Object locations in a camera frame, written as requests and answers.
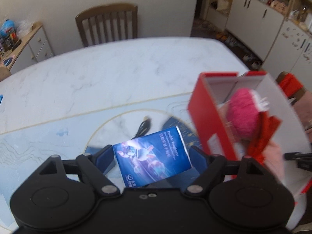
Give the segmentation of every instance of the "table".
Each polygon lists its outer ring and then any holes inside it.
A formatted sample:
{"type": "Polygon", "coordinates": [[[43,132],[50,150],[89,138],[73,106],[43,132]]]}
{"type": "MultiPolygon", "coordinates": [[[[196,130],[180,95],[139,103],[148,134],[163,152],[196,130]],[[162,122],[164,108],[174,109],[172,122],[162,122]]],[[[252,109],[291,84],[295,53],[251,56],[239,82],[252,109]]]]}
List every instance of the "table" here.
{"type": "Polygon", "coordinates": [[[216,40],[147,38],[62,54],[0,82],[0,233],[16,227],[10,195],[49,155],[74,158],[103,137],[129,139],[146,114],[151,132],[168,113],[189,119],[203,71],[248,69],[216,40]]]}

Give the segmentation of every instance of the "screw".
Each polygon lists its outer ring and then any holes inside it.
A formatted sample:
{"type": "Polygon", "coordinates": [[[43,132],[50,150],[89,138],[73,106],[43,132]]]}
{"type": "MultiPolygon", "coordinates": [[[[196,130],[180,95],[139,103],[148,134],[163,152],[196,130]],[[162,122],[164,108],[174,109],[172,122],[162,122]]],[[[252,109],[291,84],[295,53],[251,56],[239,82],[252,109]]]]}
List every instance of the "screw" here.
{"type": "Polygon", "coordinates": [[[155,198],[155,197],[157,196],[157,194],[155,194],[155,193],[149,193],[148,196],[149,196],[150,198],[155,198]]]}
{"type": "Polygon", "coordinates": [[[192,186],[189,186],[189,187],[187,188],[187,190],[188,190],[190,193],[200,193],[200,192],[202,192],[204,189],[203,189],[201,186],[192,185],[192,186]]]}
{"type": "Polygon", "coordinates": [[[107,185],[107,186],[102,187],[102,192],[108,193],[108,194],[115,193],[115,192],[117,192],[117,190],[118,190],[118,188],[115,186],[112,186],[112,185],[107,185]]]}
{"type": "Polygon", "coordinates": [[[139,196],[139,198],[142,199],[142,200],[146,200],[148,198],[148,196],[146,194],[141,194],[139,196]]]}

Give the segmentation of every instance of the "black cable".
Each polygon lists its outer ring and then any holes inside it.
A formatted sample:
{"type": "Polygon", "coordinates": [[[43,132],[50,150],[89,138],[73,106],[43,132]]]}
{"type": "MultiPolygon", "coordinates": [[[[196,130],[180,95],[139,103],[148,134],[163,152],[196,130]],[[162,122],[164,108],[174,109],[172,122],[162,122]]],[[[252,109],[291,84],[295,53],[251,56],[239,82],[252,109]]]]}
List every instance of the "black cable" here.
{"type": "Polygon", "coordinates": [[[149,117],[145,117],[144,121],[140,124],[137,133],[132,139],[146,135],[150,129],[151,129],[151,119],[149,117]]]}

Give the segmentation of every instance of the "open cardboard box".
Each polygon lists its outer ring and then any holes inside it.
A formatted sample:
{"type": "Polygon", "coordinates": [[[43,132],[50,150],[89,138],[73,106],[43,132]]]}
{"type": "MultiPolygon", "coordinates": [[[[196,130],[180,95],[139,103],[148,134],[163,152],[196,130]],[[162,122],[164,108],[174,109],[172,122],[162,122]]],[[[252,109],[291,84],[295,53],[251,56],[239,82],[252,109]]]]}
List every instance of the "open cardboard box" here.
{"type": "MultiPolygon", "coordinates": [[[[288,99],[272,77],[264,71],[249,71],[242,76],[236,72],[201,73],[191,96],[188,110],[207,154],[221,154],[228,160],[241,160],[245,154],[235,143],[231,129],[219,113],[218,105],[225,103],[238,88],[256,90],[269,101],[269,113],[282,120],[272,139],[281,146],[283,153],[311,153],[309,140],[288,99]]],[[[299,169],[295,161],[284,161],[285,178],[281,182],[293,194],[296,207],[290,222],[291,229],[305,212],[303,192],[311,184],[312,173],[299,169]]]]}

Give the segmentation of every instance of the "pink plush toy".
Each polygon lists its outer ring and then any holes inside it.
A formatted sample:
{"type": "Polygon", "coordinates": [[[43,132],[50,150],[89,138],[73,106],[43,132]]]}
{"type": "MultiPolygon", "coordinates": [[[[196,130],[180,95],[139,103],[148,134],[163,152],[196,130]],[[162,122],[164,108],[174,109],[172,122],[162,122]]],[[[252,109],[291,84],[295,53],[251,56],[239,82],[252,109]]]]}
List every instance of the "pink plush toy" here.
{"type": "Polygon", "coordinates": [[[240,138],[251,139],[256,130],[258,113],[267,110],[265,98],[261,99],[255,90],[240,88],[229,101],[226,118],[240,138]]]}

